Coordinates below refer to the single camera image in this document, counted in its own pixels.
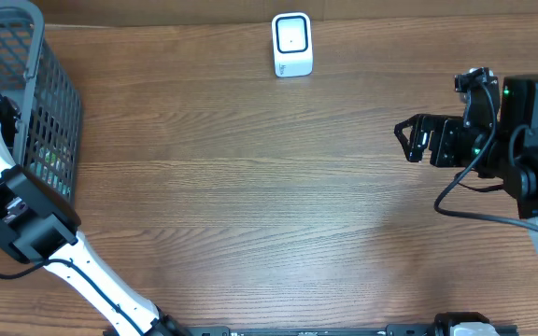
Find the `teal tissue pack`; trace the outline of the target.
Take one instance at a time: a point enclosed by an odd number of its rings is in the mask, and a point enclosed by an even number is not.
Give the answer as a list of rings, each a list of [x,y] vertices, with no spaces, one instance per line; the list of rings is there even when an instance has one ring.
[[[54,149],[40,147],[31,159],[29,170],[62,196],[69,198],[72,171],[67,160],[68,150],[65,147],[60,155]]]

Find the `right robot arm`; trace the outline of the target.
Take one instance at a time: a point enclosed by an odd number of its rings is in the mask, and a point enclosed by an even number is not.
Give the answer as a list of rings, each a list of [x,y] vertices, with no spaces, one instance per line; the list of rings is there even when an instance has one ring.
[[[394,134],[406,159],[420,162],[425,150],[438,168],[459,168],[435,199],[433,208],[448,217],[509,224],[529,231],[538,256],[538,75],[498,79],[487,67],[472,68],[454,78],[465,103],[461,116],[416,114],[395,125]],[[517,202],[517,218],[448,210],[441,203],[462,179],[475,172],[501,184]]]

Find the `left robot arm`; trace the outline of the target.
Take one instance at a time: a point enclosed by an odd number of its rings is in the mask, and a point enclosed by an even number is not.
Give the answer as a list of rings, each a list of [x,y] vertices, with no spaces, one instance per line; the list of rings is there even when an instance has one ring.
[[[44,269],[96,309],[115,335],[186,335],[188,330],[129,287],[94,251],[74,208],[17,164],[9,146],[17,112],[0,97],[0,249],[26,265],[14,280]]]

